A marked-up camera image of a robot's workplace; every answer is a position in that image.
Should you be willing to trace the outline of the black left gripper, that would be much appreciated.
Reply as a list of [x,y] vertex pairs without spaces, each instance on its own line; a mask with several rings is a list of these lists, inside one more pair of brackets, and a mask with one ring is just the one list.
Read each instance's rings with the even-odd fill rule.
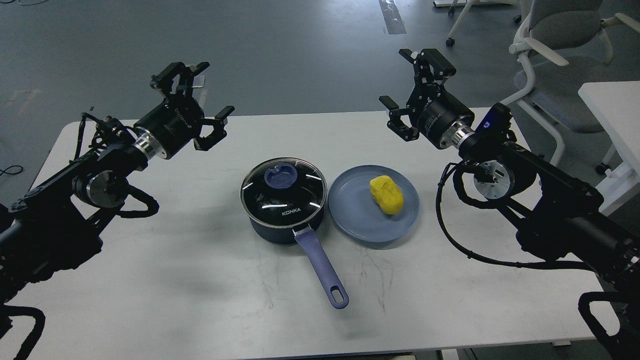
[[[169,160],[192,139],[197,151],[209,151],[227,136],[228,117],[236,110],[226,105],[213,118],[204,118],[198,102],[192,98],[194,90],[203,89],[206,77],[202,73],[210,62],[198,64],[170,63],[158,75],[152,75],[150,88],[165,98],[134,123],[135,132],[148,133],[158,143],[158,157]],[[202,125],[211,126],[208,136],[199,136]]]

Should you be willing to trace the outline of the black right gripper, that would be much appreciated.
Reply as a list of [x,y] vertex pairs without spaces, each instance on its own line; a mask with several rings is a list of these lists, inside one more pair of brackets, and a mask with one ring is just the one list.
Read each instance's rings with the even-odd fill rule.
[[457,73],[457,69],[436,48],[420,51],[400,48],[398,54],[413,65],[414,92],[418,99],[432,101],[423,108],[416,126],[407,126],[402,116],[414,115],[415,107],[400,108],[390,96],[379,96],[378,101],[387,109],[387,128],[405,142],[416,141],[420,132],[437,149],[445,150],[451,146],[455,131],[450,129],[455,123],[470,126],[475,118],[474,112],[466,105],[451,93],[445,93],[444,84]]

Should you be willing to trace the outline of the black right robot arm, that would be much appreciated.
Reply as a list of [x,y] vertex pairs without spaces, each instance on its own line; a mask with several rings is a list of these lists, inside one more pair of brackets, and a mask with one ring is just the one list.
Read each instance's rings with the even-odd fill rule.
[[[639,237],[599,211],[602,194],[516,142],[512,114],[501,102],[473,129],[474,113],[445,89],[457,72],[436,49],[398,51],[413,66],[414,88],[405,106],[390,96],[379,101],[387,126],[404,141],[423,135],[439,150],[454,147],[461,158],[446,165],[438,182],[435,213],[448,241],[467,258],[485,264],[543,271],[594,272],[614,291],[581,294],[578,312],[615,360],[639,358]],[[492,259],[465,248],[446,229],[442,192],[452,179],[458,199],[497,210],[516,228],[516,240],[538,262]]]

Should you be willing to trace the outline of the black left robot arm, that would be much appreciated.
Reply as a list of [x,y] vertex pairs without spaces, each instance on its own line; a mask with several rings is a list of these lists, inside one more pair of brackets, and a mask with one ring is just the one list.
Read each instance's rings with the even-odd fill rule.
[[153,75],[150,87],[163,100],[133,126],[83,112],[74,158],[10,207],[1,207],[1,335],[12,328],[13,317],[34,319],[17,360],[26,360],[34,350],[46,317],[37,308],[9,301],[27,284],[77,269],[100,253],[100,235],[115,217],[157,214],[157,200],[128,182],[131,173],[146,169],[154,157],[173,158],[189,142],[195,150],[208,151],[227,136],[234,107],[206,118],[194,98],[195,80],[209,66],[174,62]]

